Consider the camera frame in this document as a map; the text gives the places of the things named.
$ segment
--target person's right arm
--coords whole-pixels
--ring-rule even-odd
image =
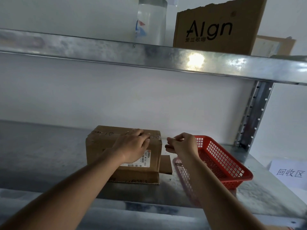
[[[167,138],[167,143],[166,151],[176,153],[189,172],[191,186],[212,230],[266,229],[202,162],[193,135],[182,133],[174,138]]]

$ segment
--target person's left hand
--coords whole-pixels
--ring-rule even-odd
[[[150,133],[143,132],[142,129],[132,129],[117,138],[112,150],[118,153],[122,163],[133,163],[144,154],[150,142]]]

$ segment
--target metal shelf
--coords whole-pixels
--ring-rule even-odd
[[[0,52],[307,85],[307,62],[0,29]]]

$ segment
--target handwritten sign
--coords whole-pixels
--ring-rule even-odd
[[[307,190],[307,161],[275,159],[269,171],[287,187]]]

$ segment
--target forearm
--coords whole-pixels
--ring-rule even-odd
[[[211,228],[265,229],[265,226],[240,204],[201,159],[192,155],[185,154],[186,158],[182,158],[183,166],[189,172],[191,186]]]
[[[115,156],[99,158],[29,203],[0,229],[75,229],[118,166]]]

